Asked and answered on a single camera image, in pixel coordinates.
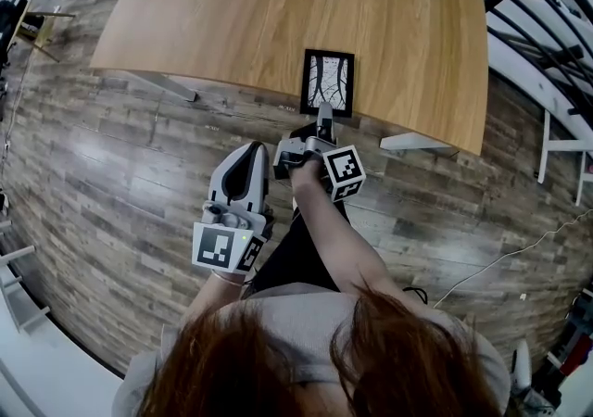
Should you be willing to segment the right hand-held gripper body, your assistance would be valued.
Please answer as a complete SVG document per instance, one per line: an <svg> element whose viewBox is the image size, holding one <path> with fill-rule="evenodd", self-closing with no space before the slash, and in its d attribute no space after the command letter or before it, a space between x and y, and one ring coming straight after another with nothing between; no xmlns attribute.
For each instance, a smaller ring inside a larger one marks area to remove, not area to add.
<svg viewBox="0 0 593 417"><path fill-rule="evenodd" d="M353 145L335 144L310 136L283 139L277 146L273 171L276 180L287 179L289 171L316 158L322 162L322 184L332 201L343 201L356 195L366 180L360 157Z"/></svg>

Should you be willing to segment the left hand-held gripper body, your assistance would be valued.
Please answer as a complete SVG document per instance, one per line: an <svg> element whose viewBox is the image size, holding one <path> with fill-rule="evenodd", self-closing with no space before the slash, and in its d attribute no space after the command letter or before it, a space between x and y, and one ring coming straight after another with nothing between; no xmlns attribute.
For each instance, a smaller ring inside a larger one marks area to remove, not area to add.
<svg viewBox="0 0 593 417"><path fill-rule="evenodd" d="M218 272L248 274L270 240L273 210L247 211L240 205L206 201L194 223L192 263Z"/></svg>

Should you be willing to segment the black framed picture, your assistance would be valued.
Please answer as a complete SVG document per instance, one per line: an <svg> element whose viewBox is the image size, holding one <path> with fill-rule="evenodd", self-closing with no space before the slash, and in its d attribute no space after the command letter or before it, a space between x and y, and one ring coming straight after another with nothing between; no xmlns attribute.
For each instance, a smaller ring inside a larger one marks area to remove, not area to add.
<svg viewBox="0 0 593 417"><path fill-rule="evenodd" d="M300 113L316 115L323 102L337 117L351 118L355 78L355 56L351 53L305 50L301 83Z"/></svg>

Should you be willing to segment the person's left forearm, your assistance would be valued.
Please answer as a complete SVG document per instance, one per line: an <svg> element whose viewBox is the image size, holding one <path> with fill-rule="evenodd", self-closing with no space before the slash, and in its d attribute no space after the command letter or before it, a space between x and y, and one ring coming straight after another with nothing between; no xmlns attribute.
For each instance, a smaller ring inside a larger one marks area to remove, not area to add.
<svg viewBox="0 0 593 417"><path fill-rule="evenodd" d="M205 310L218 310L236 301L245 281L242 274L212 271L183 314L182 322L190 322Z"/></svg>

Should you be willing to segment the person's right forearm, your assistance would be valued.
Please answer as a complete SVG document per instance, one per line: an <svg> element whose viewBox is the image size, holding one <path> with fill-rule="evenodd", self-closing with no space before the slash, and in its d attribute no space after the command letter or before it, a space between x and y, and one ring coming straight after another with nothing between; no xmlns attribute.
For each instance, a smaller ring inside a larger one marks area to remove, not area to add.
<svg viewBox="0 0 593 417"><path fill-rule="evenodd" d="M375 249L342 216L321 183L316 158L290 170L293 196L322 262L340 291L355 295L369 288L404 301Z"/></svg>

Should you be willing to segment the white table leg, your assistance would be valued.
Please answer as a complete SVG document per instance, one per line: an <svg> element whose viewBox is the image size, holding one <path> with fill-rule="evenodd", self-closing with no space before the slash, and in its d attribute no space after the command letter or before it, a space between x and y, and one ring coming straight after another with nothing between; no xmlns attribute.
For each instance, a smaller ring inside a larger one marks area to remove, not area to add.
<svg viewBox="0 0 593 417"><path fill-rule="evenodd" d="M163 74L138 70L126 70L126 73L143 82L154 85L163 91L176 95L187 102L195 102L199 98L198 92L173 81Z"/></svg>
<svg viewBox="0 0 593 417"><path fill-rule="evenodd" d="M450 145L419 133L409 132L384 137L381 139L379 147L383 150L395 151L450 148Z"/></svg>

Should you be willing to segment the person's black trousers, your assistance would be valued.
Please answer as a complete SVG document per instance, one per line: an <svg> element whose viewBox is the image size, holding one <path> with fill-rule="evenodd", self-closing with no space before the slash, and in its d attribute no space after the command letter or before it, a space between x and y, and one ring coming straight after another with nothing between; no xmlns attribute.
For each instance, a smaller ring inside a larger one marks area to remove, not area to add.
<svg viewBox="0 0 593 417"><path fill-rule="evenodd" d="M255 274L244 297L294 283L340 292L323 264L298 208L294 211L287 234Z"/></svg>

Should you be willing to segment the person's gray shirt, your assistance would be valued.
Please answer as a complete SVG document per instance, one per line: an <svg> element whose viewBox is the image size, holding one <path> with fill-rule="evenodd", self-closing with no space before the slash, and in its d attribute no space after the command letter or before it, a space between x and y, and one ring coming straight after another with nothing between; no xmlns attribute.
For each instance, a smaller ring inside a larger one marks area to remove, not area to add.
<svg viewBox="0 0 593 417"><path fill-rule="evenodd" d="M316 285L293 283L256 293L246 304L261 312L261 324L271 341L287 354L295 366L297 383L337 383L337 370L330 363L330 340L339 325L346 336L355 298ZM417 316L440 325L457 338L476 338L477 358L484 377L501 411L507 408L511 380L503 359L481 335L443 311L425 309ZM181 329L165 325L158 349L143 352L130 361L123 382L114 397L112 417L136 417L142 398L154 376L172 351Z"/></svg>

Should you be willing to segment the white metal rack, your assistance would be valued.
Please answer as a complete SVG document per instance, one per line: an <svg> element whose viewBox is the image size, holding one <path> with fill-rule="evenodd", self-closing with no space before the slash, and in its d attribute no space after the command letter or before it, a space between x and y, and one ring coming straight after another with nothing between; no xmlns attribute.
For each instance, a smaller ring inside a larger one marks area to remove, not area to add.
<svg viewBox="0 0 593 417"><path fill-rule="evenodd" d="M18 259L30 259L35 246L23 246L9 252L0 249L0 328L13 328L30 335L44 324L50 308L38 306L25 290L23 277L11 267Z"/></svg>

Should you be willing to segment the yellow wooden stool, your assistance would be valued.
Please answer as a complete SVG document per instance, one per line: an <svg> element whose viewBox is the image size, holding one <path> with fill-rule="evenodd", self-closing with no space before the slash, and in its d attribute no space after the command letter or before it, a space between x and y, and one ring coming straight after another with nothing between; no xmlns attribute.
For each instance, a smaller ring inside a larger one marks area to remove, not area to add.
<svg viewBox="0 0 593 417"><path fill-rule="evenodd" d="M44 46L51 42L51 32L56 19L74 19L75 15L70 13L43 12L31 10L32 0L18 0L15 3L18 10L18 20L10 43L20 40L30 46L33 50L59 63L60 60L51 54Z"/></svg>

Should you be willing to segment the white standing device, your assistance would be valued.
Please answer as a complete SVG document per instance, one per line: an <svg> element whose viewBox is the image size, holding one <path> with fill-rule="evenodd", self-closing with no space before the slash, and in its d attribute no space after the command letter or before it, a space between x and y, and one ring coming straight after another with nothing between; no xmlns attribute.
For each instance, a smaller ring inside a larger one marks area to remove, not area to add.
<svg viewBox="0 0 593 417"><path fill-rule="evenodd" d="M529 346L525 338L518 341L511 357L511 392L523 393L531 386L532 365Z"/></svg>

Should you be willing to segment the black office chair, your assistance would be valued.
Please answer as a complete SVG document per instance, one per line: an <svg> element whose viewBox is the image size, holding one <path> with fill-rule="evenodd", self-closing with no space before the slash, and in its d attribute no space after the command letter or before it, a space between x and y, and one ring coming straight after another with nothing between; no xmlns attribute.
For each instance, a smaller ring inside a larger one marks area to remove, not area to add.
<svg viewBox="0 0 593 417"><path fill-rule="evenodd" d="M6 63L6 52L19 17L18 5L8 0L0 0L0 65Z"/></svg>

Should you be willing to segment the white metal rack legs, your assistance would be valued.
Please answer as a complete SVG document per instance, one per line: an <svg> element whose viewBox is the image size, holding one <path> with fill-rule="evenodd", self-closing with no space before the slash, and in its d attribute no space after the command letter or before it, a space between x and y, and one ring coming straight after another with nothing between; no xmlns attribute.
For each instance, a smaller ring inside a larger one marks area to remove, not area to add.
<svg viewBox="0 0 593 417"><path fill-rule="evenodd" d="M542 184L546 176L546 167L550 152L576 152L581 154L580 170L574 204L581 204L583 187L585 183L593 183L593 172L587 165L587 157L591 157L593 166L593 144L582 140L553 140L550 137L550 112L544 111L544 129L539 168L536 174L537 182Z"/></svg>

